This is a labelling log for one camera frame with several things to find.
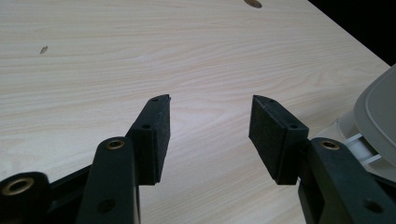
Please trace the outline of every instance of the small debris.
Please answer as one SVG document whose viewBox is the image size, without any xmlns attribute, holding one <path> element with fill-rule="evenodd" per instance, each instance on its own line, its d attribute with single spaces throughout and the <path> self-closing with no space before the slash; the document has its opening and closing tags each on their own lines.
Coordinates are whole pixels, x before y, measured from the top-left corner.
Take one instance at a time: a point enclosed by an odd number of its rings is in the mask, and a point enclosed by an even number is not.
<svg viewBox="0 0 396 224">
<path fill-rule="evenodd" d="M 245 0 L 245 2 L 251 7 L 261 8 L 262 4 L 257 0 Z"/>
<path fill-rule="evenodd" d="M 40 54 L 43 54 L 43 53 L 45 53 L 47 50 L 49 49 L 49 47 L 48 46 L 46 46 L 46 47 L 44 47 L 41 51 L 40 51 Z"/>
</svg>

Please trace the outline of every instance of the wooden table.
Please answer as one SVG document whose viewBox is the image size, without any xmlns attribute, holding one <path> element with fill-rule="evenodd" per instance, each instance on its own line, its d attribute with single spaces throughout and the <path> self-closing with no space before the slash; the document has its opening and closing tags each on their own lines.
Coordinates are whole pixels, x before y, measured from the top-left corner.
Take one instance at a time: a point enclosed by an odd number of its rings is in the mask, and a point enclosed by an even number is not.
<svg viewBox="0 0 396 224">
<path fill-rule="evenodd" d="M 0 179 L 50 181 L 92 162 L 146 101 L 169 93 L 162 182 L 143 223 L 304 223 L 248 139 L 253 94 L 310 136 L 389 66 L 305 0 L 2 1 Z"/>
</svg>

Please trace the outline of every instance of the light wood grain surface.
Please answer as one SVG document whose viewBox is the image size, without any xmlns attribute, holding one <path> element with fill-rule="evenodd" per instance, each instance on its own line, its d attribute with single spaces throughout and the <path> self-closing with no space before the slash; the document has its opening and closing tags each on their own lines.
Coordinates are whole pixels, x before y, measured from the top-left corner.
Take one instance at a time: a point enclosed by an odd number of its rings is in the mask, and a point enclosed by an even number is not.
<svg viewBox="0 0 396 224">
<path fill-rule="evenodd" d="M 277 186 L 248 139 L 252 95 L 312 136 L 389 67 L 308 1 L 261 3 L 1 1 L 0 179 L 75 172 L 169 93 L 172 137 L 162 182 L 141 188 L 143 223 L 304 223 L 297 188 Z"/>
</svg>

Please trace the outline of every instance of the screw hole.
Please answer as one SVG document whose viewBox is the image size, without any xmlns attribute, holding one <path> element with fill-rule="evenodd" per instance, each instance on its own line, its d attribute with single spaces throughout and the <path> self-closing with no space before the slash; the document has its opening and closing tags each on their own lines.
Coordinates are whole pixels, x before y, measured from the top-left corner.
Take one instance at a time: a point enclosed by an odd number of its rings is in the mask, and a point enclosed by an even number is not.
<svg viewBox="0 0 396 224">
<path fill-rule="evenodd" d="M 107 199 L 107 200 L 101 201 L 97 205 L 97 210 L 100 214 L 104 214 L 104 213 L 107 213 L 107 212 L 113 210 L 114 207 L 116 207 L 116 201 L 114 201 L 113 199 Z"/>
<path fill-rule="evenodd" d="M 245 2 L 251 7 L 261 8 L 262 4 L 257 0 L 245 0 Z"/>
<path fill-rule="evenodd" d="M 363 206 L 374 213 L 382 213 L 384 209 L 378 203 L 374 202 L 371 199 L 364 199 Z"/>
<path fill-rule="evenodd" d="M 32 177 L 22 177 L 9 182 L 5 187 L 3 187 L 2 193 L 6 196 L 16 195 L 28 190 L 33 186 L 33 183 L 35 183 L 35 181 Z"/>
<path fill-rule="evenodd" d="M 125 143 L 121 140 L 113 140 L 109 143 L 107 143 L 106 147 L 107 149 L 113 150 L 113 149 L 119 149 L 120 147 L 123 147 Z"/>
<path fill-rule="evenodd" d="M 340 149 L 340 147 L 337 144 L 335 144 L 331 141 L 323 141 L 323 142 L 321 142 L 321 144 L 323 147 L 326 147 L 327 149 L 331 149 L 331 150 Z"/>
</svg>

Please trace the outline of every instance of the table surface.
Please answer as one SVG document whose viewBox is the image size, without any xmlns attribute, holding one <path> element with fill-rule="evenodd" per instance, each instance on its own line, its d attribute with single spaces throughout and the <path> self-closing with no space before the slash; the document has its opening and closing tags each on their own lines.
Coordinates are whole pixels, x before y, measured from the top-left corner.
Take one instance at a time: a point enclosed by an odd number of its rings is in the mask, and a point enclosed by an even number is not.
<svg viewBox="0 0 396 224">
<path fill-rule="evenodd" d="M 162 182 L 141 188 L 143 223 L 304 223 L 297 187 L 277 186 L 248 139 L 252 95 L 313 136 L 389 66 L 308 1 L 261 2 L 2 1 L 0 179 L 75 172 L 169 93 L 172 137 Z"/>
</svg>

